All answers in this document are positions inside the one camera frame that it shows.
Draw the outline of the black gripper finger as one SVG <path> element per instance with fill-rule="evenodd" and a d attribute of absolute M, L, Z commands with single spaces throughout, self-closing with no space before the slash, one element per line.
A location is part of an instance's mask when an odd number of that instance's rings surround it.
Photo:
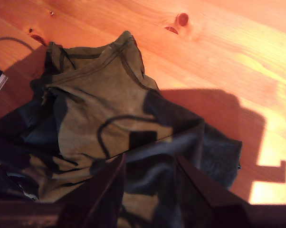
<path fill-rule="evenodd" d="M 194 167 L 182 155 L 177 155 L 177 160 L 192 185 L 209 205 L 248 205 L 246 201 Z"/>
<path fill-rule="evenodd" d="M 123 192 L 125 182 L 125 157 L 119 155 L 111 162 L 100 163 L 96 174 L 84 181 L 79 187 L 59 200 L 70 205 L 94 205 L 113 188 Z"/>

